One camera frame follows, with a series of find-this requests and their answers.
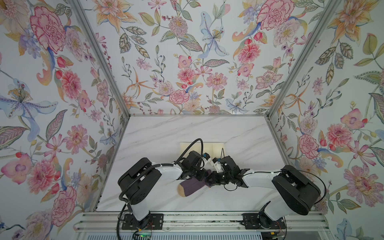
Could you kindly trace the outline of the purple sock with beige toe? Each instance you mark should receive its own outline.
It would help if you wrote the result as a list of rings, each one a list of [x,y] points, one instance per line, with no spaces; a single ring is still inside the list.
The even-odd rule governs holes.
[[[184,179],[177,187],[177,192],[181,197],[188,197],[202,188],[210,188],[207,178],[211,175],[211,170],[202,170],[193,176]]]

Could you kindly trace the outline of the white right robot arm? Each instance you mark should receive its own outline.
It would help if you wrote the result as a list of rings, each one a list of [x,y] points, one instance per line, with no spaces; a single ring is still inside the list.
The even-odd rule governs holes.
[[[321,195],[320,188],[305,176],[306,172],[290,165],[268,172],[240,169],[229,156],[217,163],[221,165],[220,171],[203,175],[209,186],[231,183],[240,188],[266,188],[279,193],[259,210],[260,221],[276,222],[290,214],[306,216]]]

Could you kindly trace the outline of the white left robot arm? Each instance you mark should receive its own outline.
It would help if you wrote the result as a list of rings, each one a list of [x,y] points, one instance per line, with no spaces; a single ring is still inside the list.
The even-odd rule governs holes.
[[[158,181],[204,180],[209,175],[204,169],[209,160],[209,154],[196,151],[169,164],[154,164],[148,158],[142,158],[119,178],[119,200],[125,202],[137,222],[146,220],[150,215],[146,197]]]

